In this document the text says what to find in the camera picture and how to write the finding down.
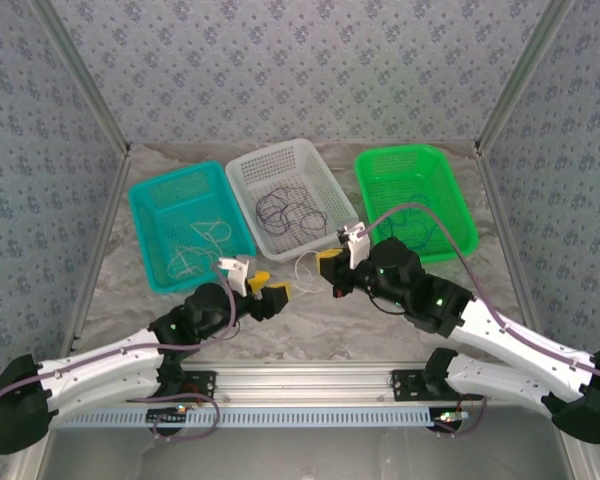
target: marble-patterned floor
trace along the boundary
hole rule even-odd
[[[264,145],[134,145],[130,170],[118,207],[95,294],[74,347],[84,351],[105,345],[147,326],[181,303],[186,294],[158,295],[148,286],[138,239],[129,209],[129,188],[152,176],[205,160],[226,163]],[[322,143],[316,148],[366,221],[362,197],[353,170],[356,156],[372,144]],[[507,271],[484,187],[469,143],[436,145],[451,164],[480,236],[478,249],[469,263],[482,280],[495,305],[509,318],[520,319],[520,311]],[[313,268],[310,255],[303,264]],[[258,268],[272,273],[272,280],[294,279],[293,262],[279,264],[258,255]],[[472,289],[458,260],[428,264],[425,268]],[[331,289],[300,297],[295,291],[282,314],[258,323],[246,318],[236,338],[197,353],[204,360],[357,360],[424,361],[438,346],[456,347],[437,336],[416,330],[402,317],[376,310],[358,292],[346,299],[331,297]],[[466,347],[460,350],[469,352]],[[479,355],[475,350],[470,353]]]

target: basket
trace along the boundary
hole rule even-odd
[[[220,256],[255,255],[222,166],[205,162],[154,177],[129,191],[149,286],[188,290],[215,279]]]
[[[336,229],[358,218],[308,140],[243,155],[226,172],[258,247],[271,260],[337,245]]]
[[[428,145],[377,148],[356,159],[356,176],[369,222],[407,202],[422,203],[440,217],[463,254],[478,246],[478,232],[444,154]],[[371,237],[391,235],[420,255],[424,263],[456,257],[435,222],[420,210],[403,210],[382,222]]]

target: gray wall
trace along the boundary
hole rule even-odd
[[[117,166],[26,0],[0,0],[0,371],[58,354]]]
[[[54,0],[132,143],[475,138],[545,0]]]
[[[488,158],[546,332],[600,349],[600,0],[576,2]]]

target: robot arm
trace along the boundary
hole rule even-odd
[[[600,351],[591,355],[560,345],[502,315],[501,327],[484,301],[449,280],[427,274],[417,253],[398,239],[370,248],[368,236],[359,236],[363,230],[361,223],[345,229],[340,232],[345,248],[318,256],[318,269],[333,285],[334,297],[359,289],[371,299],[388,300],[402,307],[405,318],[418,329],[480,348],[514,367],[436,351],[425,369],[428,390],[450,388],[511,400],[550,417],[576,438],[600,443],[600,377],[582,369],[600,371]]]
[[[248,278],[248,262],[233,259],[221,259],[220,266],[229,270],[234,320],[251,315],[262,321],[287,304],[288,285],[263,287],[266,272]],[[0,454],[33,445],[50,426],[83,411],[180,392],[180,361],[224,330],[230,317],[227,291],[206,283],[149,328],[118,342],[40,363],[31,355],[16,358],[0,375]]]

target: gray floor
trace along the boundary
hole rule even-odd
[[[424,428],[221,429],[195,443],[148,429],[60,430],[40,480],[568,480],[543,417],[493,408],[455,439]]]
[[[185,294],[157,295],[147,284],[138,240],[131,218],[128,189],[152,176],[204,160],[227,162],[262,145],[167,145],[151,148],[134,145],[130,171],[95,294],[81,340],[80,351],[118,340],[145,327],[185,298]],[[370,144],[317,144],[343,190],[366,219],[353,171],[356,156]],[[496,306],[514,320],[519,307],[507,271],[500,240],[487,203],[472,145],[438,145],[447,155],[453,173],[478,227],[480,245],[469,262],[483,281]],[[313,258],[304,263],[313,269]],[[272,272],[273,280],[294,279],[293,262],[279,264],[258,256],[258,268]],[[460,262],[452,260],[426,266],[431,273],[468,288],[472,285]],[[360,293],[335,300],[330,289],[294,298],[281,315],[262,324],[247,319],[240,334],[196,354],[205,360],[426,360],[437,346],[452,346],[442,338],[424,334],[401,317],[389,317],[373,308]],[[479,352],[468,352],[479,355]]]

